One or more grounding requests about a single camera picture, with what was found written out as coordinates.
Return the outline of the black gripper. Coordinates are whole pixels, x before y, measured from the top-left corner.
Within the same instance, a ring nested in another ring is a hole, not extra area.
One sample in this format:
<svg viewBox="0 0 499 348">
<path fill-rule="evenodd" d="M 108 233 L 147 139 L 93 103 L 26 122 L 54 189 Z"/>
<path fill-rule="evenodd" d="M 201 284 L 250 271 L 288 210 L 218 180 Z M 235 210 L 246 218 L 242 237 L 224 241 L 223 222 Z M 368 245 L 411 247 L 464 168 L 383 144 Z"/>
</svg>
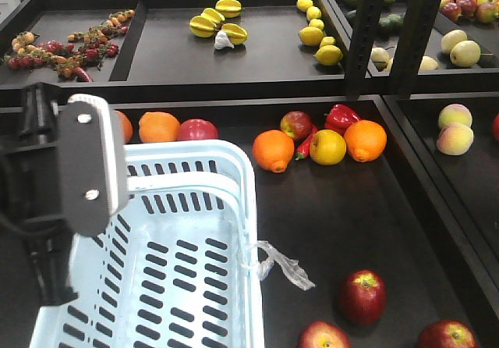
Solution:
<svg viewBox="0 0 499 348">
<path fill-rule="evenodd" d="M 44 306 L 76 299 L 69 281 L 74 234 L 103 233 L 129 199 L 122 120 L 106 100 L 65 105 L 25 87 L 14 133 L 1 138 L 1 227 L 19 237 Z"/>
</svg>

